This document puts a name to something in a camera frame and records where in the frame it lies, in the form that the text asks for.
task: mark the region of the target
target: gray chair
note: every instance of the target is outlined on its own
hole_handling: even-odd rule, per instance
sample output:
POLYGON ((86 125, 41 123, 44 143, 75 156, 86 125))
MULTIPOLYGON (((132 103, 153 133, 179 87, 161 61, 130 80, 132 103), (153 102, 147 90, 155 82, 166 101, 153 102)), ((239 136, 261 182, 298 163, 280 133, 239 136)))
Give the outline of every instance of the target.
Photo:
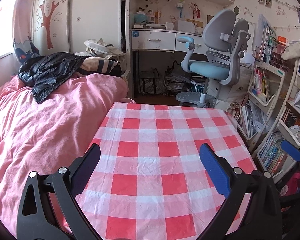
POLYGON ((194 39, 180 37, 179 42, 186 43, 188 52, 181 63, 185 72, 196 73, 206 77, 204 90, 200 92, 183 92, 176 95, 176 99, 183 103, 197 107, 207 107, 207 103, 214 97, 207 95, 209 79, 217 80, 221 85, 231 86, 239 81, 240 60, 244 57, 244 50, 248 48, 247 41, 251 35, 248 33, 249 24, 240 19, 234 26, 236 15, 232 10, 224 9, 218 12, 203 30, 204 44, 212 49, 207 51, 207 61, 190 60, 194 49, 194 39), (219 52, 228 52, 230 56, 219 52))

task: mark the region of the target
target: chair footrest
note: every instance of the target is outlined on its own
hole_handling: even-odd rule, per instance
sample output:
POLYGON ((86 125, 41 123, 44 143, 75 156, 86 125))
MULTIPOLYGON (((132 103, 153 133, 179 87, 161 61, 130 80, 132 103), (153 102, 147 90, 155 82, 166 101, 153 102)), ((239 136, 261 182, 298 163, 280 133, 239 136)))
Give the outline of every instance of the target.
POLYGON ((176 95, 176 100, 182 103, 191 103, 197 105, 198 107, 204 107, 209 100, 215 98, 211 95, 206 95, 205 103, 201 104, 200 95, 200 92, 182 92, 176 95))

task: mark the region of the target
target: window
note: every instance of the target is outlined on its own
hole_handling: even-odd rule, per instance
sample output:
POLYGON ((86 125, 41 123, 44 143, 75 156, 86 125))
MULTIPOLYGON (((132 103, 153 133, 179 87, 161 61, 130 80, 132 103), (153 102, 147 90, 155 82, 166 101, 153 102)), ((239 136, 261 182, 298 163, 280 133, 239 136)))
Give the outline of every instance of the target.
POLYGON ((0 56, 13 51, 12 16, 15 1, 0 1, 0 56))

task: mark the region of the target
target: chair column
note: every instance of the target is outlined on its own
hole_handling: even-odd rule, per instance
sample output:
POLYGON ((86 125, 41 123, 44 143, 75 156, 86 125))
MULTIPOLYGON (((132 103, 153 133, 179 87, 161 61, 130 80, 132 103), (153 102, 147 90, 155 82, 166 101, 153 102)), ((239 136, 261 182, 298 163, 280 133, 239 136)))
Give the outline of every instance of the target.
POLYGON ((200 104, 204 104, 205 103, 206 96, 207 96, 207 91, 208 91, 208 85, 209 85, 209 78, 206 78, 206 82, 204 83, 203 91, 202 91, 202 93, 200 95, 200 100, 199 100, 200 104))

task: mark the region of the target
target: drawer handle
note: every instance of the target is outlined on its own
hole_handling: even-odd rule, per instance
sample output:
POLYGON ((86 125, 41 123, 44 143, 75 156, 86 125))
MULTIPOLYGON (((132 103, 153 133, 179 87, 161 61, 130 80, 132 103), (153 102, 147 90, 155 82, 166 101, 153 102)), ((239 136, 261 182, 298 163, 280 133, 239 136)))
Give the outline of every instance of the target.
POLYGON ((162 40, 159 40, 159 39, 156 39, 156 40, 147 39, 147 41, 162 41, 162 40))

